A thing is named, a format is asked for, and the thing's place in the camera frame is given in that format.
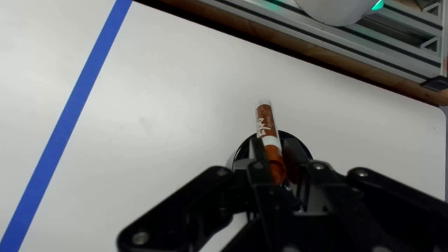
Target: white device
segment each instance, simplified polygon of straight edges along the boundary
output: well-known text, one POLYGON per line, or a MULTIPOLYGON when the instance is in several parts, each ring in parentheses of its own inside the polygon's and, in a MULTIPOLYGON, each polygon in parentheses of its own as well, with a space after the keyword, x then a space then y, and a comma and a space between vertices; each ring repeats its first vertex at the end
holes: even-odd
POLYGON ((384 0, 296 0, 313 18, 332 25, 346 26, 384 7, 384 0))

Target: metal shelf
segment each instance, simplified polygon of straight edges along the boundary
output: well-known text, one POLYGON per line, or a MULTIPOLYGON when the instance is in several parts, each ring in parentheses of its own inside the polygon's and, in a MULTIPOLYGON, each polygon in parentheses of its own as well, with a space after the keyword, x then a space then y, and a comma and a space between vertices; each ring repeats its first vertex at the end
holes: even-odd
MULTIPOLYGON (((387 1, 383 11, 345 28, 316 21, 295 0, 202 1, 416 82, 444 71, 444 18, 395 0, 387 1)), ((428 8, 439 5, 443 12, 443 0, 436 1, 428 8)))

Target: screw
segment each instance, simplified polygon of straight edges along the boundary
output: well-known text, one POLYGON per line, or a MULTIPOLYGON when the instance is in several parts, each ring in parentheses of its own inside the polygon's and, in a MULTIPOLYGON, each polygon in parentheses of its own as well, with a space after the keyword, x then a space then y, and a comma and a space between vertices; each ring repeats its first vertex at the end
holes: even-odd
POLYGON ((227 170, 223 168, 219 170, 219 176, 226 176, 227 175, 227 170))
POLYGON ((150 240, 150 233, 146 231, 141 231, 132 236, 132 242, 135 245, 145 245, 149 240, 150 240))

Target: white tabletop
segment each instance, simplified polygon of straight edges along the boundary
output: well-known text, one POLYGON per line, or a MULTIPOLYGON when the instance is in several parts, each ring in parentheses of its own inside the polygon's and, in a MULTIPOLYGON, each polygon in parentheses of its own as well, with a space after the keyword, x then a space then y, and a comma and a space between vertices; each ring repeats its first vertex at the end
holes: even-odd
MULTIPOLYGON (((0 238, 113 5, 0 2, 0 238)), ((226 163, 261 98, 337 170, 369 166, 444 198, 439 107, 135 2, 22 249, 115 250, 125 225, 226 163)))

